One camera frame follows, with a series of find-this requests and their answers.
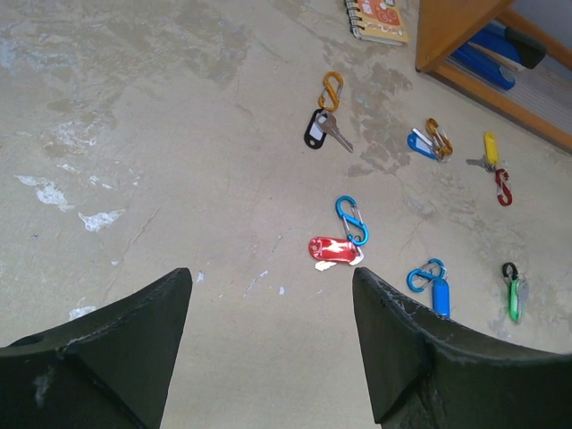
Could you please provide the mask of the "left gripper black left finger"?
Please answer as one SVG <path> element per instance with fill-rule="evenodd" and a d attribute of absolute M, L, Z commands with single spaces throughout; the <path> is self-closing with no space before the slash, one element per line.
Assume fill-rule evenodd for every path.
<path fill-rule="evenodd" d="M 192 291 L 177 268 L 1 349 L 3 428 L 158 428 Z"/>

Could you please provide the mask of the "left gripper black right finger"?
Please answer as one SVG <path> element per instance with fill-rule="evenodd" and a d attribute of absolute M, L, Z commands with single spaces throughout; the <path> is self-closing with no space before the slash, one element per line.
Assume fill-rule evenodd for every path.
<path fill-rule="evenodd" d="M 353 307 L 376 424 L 383 428 L 569 428 L 571 356 L 474 331 L 367 268 Z"/>

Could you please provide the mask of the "silver key with blue tag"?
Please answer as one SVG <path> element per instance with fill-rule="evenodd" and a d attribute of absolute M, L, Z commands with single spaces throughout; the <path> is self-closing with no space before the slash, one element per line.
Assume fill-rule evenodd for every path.
<path fill-rule="evenodd" d="M 433 282 L 433 311 L 438 315 L 450 317 L 450 286 L 441 278 Z"/>

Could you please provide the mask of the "light-blue S carabiner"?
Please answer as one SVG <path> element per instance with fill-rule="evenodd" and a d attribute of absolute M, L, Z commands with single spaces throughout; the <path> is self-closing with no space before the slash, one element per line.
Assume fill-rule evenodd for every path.
<path fill-rule="evenodd" d="M 421 293 L 430 282 L 444 280 L 446 272 L 446 266 L 441 259 L 432 258 L 424 265 L 421 265 L 409 272 L 406 278 L 406 283 L 411 291 Z M 425 282 L 423 284 L 416 285 L 416 281 L 418 279 L 423 279 Z"/>

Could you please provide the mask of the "silver key with green tag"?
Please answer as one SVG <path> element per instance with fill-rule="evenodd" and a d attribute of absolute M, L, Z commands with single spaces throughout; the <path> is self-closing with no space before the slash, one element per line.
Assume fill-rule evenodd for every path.
<path fill-rule="evenodd" d="M 528 300 L 530 287 L 525 277 L 509 277 L 509 318 L 520 324 Z"/>

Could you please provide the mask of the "black S carabiner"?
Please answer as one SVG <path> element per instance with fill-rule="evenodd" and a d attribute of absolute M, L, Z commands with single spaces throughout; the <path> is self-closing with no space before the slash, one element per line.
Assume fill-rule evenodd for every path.
<path fill-rule="evenodd" d="M 518 269 L 512 262 L 504 263 L 501 266 L 501 272 L 504 278 L 510 279 L 512 282 L 519 278 Z"/>

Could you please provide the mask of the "silver key with red tag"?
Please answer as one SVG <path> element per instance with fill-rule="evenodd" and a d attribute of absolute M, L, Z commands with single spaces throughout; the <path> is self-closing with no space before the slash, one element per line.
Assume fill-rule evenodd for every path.
<path fill-rule="evenodd" d="M 315 260 L 315 269 L 323 272 L 337 264 L 358 265 L 364 259 L 360 247 L 350 240 L 314 237 L 308 243 L 309 255 Z"/>

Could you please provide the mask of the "teal S carabiner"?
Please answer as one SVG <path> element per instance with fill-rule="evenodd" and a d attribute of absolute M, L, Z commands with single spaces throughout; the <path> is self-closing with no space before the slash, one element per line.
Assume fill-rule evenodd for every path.
<path fill-rule="evenodd" d="M 347 240 L 357 247 L 364 246 L 369 241 L 369 230 L 356 200 L 347 195 L 339 197 L 335 203 L 335 211 L 343 223 Z"/>

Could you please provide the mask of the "red S carabiner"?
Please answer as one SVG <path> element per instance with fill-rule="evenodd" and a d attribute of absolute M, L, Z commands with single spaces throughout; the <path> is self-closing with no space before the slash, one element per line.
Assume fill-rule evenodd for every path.
<path fill-rule="evenodd" d="M 501 206 L 510 206 L 513 203 L 513 196 L 510 189 L 509 173 L 504 168 L 497 169 L 495 182 L 498 202 Z"/>

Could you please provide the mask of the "silver key with yellow tag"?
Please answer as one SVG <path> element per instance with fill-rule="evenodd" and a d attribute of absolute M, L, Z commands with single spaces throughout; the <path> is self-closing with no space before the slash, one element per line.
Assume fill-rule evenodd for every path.
<path fill-rule="evenodd" d="M 500 155 L 495 135 L 487 131 L 484 134 L 484 155 L 480 159 L 467 159 L 467 165 L 479 166 L 487 172 L 496 172 Z"/>

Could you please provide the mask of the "orange S carabiner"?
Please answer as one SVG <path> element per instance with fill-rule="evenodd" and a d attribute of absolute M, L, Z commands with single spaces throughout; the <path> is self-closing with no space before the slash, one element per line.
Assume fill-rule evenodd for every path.
<path fill-rule="evenodd" d="M 425 127 L 433 142 L 433 153 L 439 161 L 447 161 L 453 153 L 453 146 L 444 129 L 434 118 L 429 118 Z"/>
<path fill-rule="evenodd" d="M 335 112 L 341 103 L 344 79 L 336 71 L 329 71 L 323 78 L 323 90 L 318 98 L 318 106 L 328 112 Z"/>

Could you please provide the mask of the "silver key with dark-blue tag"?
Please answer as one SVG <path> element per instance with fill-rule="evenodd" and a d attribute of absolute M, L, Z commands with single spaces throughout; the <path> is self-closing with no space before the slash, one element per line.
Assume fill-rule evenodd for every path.
<path fill-rule="evenodd" d="M 435 161 L 439 160 L 433 149 L 433 143 L 417 128 L 413 128 L 408 134 L 407 143 L 409 148 L 418 154 Z"/>

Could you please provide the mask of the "silver key with black tag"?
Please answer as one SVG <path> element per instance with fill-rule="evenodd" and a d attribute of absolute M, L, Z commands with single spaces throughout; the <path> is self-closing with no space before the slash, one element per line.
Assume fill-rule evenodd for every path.
<path fill-rule="evenodd" d="M 326 109 L 316 109 L 304 134 L 305 144 L 314 150 L 321 148 L 327 136 L 336 139 L 348 152 L 353 153 L 353 145 L 341 134 L 333 113 Z"/>

